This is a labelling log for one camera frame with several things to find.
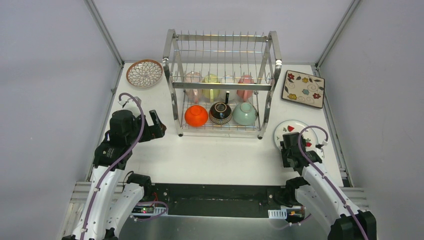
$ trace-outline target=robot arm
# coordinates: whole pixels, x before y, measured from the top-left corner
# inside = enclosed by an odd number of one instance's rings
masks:
[[[362,212],[334,184],[318,154],[315,151],[305,151],[306,141],[303,137],[299,146],[299,136],[298,132],[283,135],[283,165],[285,168],[293,168],[301,177],[286,182],[285,190],[276,196],[279,202],[287,206],[305,206],[328,234],[329,240],[377,240],[376,219],[373,214],[369,211]]]
[[[147,142],[165,135],[166,126],[155,110],[149,111],[153,125],[144,124],[145,116],[142,119],[140,102],[139,98],[133,96],[127,101],[119,101],[123,109],[112,114],[110,130],[94,152],[91,187],[81,217],[72,235],[62,240],[117,240],[127,216],[145,192],[149,192],[152,186],[150,177],[133,173],[128,177],[118,201],[110,209],[115,187],[124,174],[136,141]]]

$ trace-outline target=white wall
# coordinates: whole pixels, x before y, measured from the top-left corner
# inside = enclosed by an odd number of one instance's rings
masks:
[[[198,34],[277,31],[284,63],[316,63],[351,0],[96,0],[127,61],[162,60],[168,29]]]
[[[1,1],[0,239],[56,239],[118,69],[84,1]]]
[[[364,0],[322,67],[353,181],[383,240],[424,226],[424,1]]]

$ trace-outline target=dish rack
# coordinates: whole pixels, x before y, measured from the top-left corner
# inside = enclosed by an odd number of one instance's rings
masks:
[[[275,31],[270,31],[268,35],[256,32],[212,34],[204,31],[201,34],[197,31],[194,34],[190,32],[177,34],[174,29],[169,29],[162,66],[171,94],[173,119],[180,137],[184,133],[197,133],[201,136],[263,138],[269,121],[271,100],[282,67],[279,41]],[[193,82],[193,77],[185,79],[186,74],[190,72],[200,73],[203,78],[209,74],[215,75],[210,78],[218,78],[218,81],[230,75],[233,80],[229,83]],[[254,84],[238,83],[244,75],[250,75]],[[203,126],[192,127],[185,121],[186,110],[197,104],[209,111],[214,103],[206,98],[194,103],[185,94],[189,89],[253,91],[252,97],[247,101],[256,108],[258,117],[254,124],[247,126],[240,125],[233,119],[223,125],[217,125],[208,119]],[[235,106],[242,102],[242,99],[236,97],[228,105],[234,110]]]

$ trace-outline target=mint green bowl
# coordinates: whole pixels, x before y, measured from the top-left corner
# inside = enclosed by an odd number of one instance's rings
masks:
[[[252,104],[248,102],[237,104],[237,106],[235,106],[234,110],[232,111],[232,118],[234,121],[244,126],[254,124],[257,117],[258,111]]]

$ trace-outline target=orange bowl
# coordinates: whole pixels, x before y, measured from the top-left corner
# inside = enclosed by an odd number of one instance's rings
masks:
[[[185,121],[192,127],[200,127],[208,121],[208,112],[199,105],[193,105],[185,111]]]

